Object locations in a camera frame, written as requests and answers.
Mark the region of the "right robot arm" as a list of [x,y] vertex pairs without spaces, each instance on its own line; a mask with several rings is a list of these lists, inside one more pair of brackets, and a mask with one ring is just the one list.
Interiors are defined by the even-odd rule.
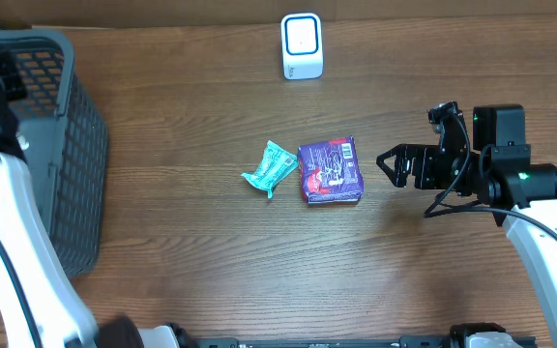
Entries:
[[468,130],[454,101],[431,108],[436,145],[398,144],[377,165],[403,188],[437,195],[425,218],[489,213],[502,227],[531,279],[552,342],[557,346],[557,167],[531,162],[525,110],[519,104],[477,106]]

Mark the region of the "purple snack package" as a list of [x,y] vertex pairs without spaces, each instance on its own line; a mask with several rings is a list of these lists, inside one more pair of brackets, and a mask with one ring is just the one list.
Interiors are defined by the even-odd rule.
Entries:
[[353,136],[301,145],[297,156],[309,205],[358,202],[365,193]]

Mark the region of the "teal snack packet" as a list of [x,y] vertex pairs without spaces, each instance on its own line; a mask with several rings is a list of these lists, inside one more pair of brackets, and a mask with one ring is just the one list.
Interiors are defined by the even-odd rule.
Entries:
[[256,170],[253,173],[242,173],[241,176],[255,189],[265,191],[267,197],[271,199],[274,188],[288,177],[297,166],[296,155],[269,140]]

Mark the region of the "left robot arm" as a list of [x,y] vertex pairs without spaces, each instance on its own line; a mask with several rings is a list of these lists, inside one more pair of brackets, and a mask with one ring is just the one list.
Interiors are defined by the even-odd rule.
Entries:
[[9,108],[15,67],[0,62],[0,312],[11,347],[171,347],[175,329],[127,316],[99,326],[73,290],[40,218]]

